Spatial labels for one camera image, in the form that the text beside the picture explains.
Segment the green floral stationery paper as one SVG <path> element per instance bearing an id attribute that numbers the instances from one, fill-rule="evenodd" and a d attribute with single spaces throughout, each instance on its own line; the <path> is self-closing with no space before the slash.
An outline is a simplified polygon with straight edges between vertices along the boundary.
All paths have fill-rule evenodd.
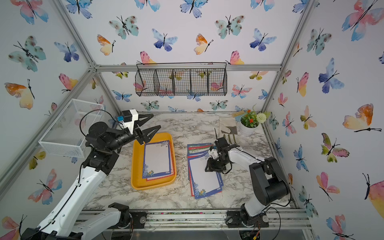
<path id="1" fill-rule="evenodd" d="M 204 146 L 204 145 L 212 145 L 212 144 L 210 144 L 210 143 L 206 143 L 206 144 L 191 144 L 191 145 L 188 145 L 188 147 Z"/>
<path id="2" fill-rule="evenodd" d="M 188 149 L 188 156 L 195 156 L 206 154 L 211 149 L 211 146 L 205 146 L 204 148 Z"/>

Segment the yellow plastic storage tray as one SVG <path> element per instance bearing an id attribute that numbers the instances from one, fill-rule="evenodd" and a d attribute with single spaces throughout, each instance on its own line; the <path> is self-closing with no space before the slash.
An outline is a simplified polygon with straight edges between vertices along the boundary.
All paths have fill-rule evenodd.
<path id="1" fill-rule="evenodd" d="M 158 133 L 148 144 L 134 141 L 131 185 L 150 190 L 172 184 L 177 177 L 176 157 L 171 134 Z"/>

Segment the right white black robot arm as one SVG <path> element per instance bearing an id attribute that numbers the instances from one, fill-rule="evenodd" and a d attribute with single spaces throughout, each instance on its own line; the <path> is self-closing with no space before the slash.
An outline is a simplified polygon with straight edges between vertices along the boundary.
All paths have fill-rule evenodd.
<path id="1" fill-rule="evenodd" d="M 265 228 L 267 211 L 274 201 L 291 195 L 291 190 L 283 177 L 282 168 L 273 157 L 258 158 L 245 152 L 239 145 L 230 145 L 225 138 L 219 138 L 210 147 L 206 172 L 227 174 L 237 164 L 248 170 L 251 176 L 254 195 L 238 211 L 228 211 L 225 220 L 229 228 Z"/>

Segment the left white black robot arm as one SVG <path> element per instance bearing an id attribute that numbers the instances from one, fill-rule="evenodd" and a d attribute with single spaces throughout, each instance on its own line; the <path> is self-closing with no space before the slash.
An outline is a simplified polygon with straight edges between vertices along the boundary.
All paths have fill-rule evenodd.
<path id="1" fill-rule="evenodd" d="M 85 135 L 86 147 L 91 152 L 81 164 L 76 180 L 52 212 L 36 228 L 25 229 L 21 239 L 91 240 L 110 227 L 132 232 L 134 218 L 130 208 L 118 203 L 79 226 L 75 222 L 96 188 L 112 171 L 121 148 L 134 141 L 147 144 L 160 130 L 160 125 L 141 130 L 153 117 L 128 110 L 115 121 L 119 129 L 110 128 L 105 122 L 92 124 Z"/>

